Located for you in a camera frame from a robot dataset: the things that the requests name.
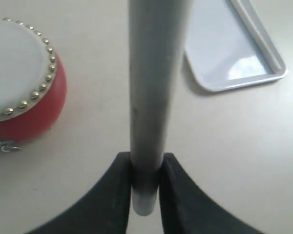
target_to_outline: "table surface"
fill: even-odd
[[[220,94],[177,81],[166,150],[228,211],[268,234],[293,234],[293,0],[253,0],[290,73]],[[21,234],[84,195],[129,150],[126,0],[0,0],[0,17],[30,23],[63,60],[67,103],[53,127],[0,154],[0,234]],[[159,206],[131,211],[129,234],[161,234]]]

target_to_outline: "red drum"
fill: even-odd
[[[59,117],[66,78],[48,39],[31,25],[0,20],[0,149],[38,137]]]

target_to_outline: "white drumhead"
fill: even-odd
[[[11,116],[23,113],[17,111],[21,101],[33,106],[30,95],[44,83],[48,65],[49,53],[37,32],[0,20],[0,115],[6,108],[15,110]]]

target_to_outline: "metal pole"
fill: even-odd
[[[129,0],[133,208],[153,212],[192,0]]]

